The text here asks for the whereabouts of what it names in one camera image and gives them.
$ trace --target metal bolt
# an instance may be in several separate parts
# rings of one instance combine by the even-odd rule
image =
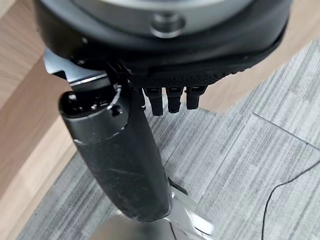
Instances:
[[[183,33],[186,20],[175,12],[160,12],[153,16],[151,33],[161,39],[172,39]]]
[[[77,100],[77,96],[75,95],[75,94],[69,94],[69,96],[68,96],[68,98],[69,98],[69,100],[71,100],[71,101],[76,101]]]
[[[78,139],[73,139],[73,141],[76,143],[76,144],[83,144],[82,141],[78,140]]]
[[[85,37],[83,37],[83,38],[82,38],[82,42],[83,42],[84,44],[87,44],[87,43],[88,43],[88,39],[85,38]]]

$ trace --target wire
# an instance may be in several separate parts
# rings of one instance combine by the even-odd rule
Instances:
[[[170,228],[171,228],[171,231],[172,231],[172,234],[173,234],[173,237],[174,237],[174,240],[178,240],[177,236],[176,236],[176,233],[175,233],[175,230],[174,230],[174,227],[172,226],[172,223],[170,223]]]
[[[274,187],[274,189],[272,190],[268,200],[266,201],[265,204],[265,208],[264,208],[264,213],[263,213],[263,221],[262,221],[262,233],[261,233],[261,240],[265,239],[265,226],[266,226],[266,217],[267,217],[267,211],[268,211],[268,206],[269,206],[269,202],[272,198],[272,195],[274,194],[274,192],[277,190],[277,188],[280,188],[282,186],[288,185],[292,182],[294,182],[295,180],[297,180],[298,178],[300,178],[302,175],[310,172],[311,170],[313,170],[315,167],[317,167],[320,164],[320,160],[317,161],[315,164],[313,164],[311,167],[309,167],[308,169],[304,170],[303,172],[301,172],[300,174],[298,174],[297,176],[295,176],[294,178],[292,178],[289,181],[286,181],[284,183],[281,183],[277,186]]]

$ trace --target wooden floor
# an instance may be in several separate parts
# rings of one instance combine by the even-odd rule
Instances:
[[[56,102],[67,84],[43,69],[31,0],[0,0],[0,239],[16,239],[75,152]],[[320,34],[319,0],[295,0],[287,37],[257,67],[211,86],[201,106],[226,112]]]
[[[225,115],[146,112],[168,175],[215,224],[215,240],[261,239],[272,189],[320,161],[320,40]],[[19,240],[87,239],[115,207],[77,154]],[[320,238],[320,164],[279,188],[265,239]]]

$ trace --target gray carpet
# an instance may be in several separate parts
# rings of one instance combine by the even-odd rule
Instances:
[[[320,41],[227,114],[146,115],[169,176],[215,224],[216,240],[258,240],[273,187],[320,160]],[[266,240],[320,240],[320,166],[279,188]],[[82,240],[115,210],[79,155],[60,175],[20,240]]]

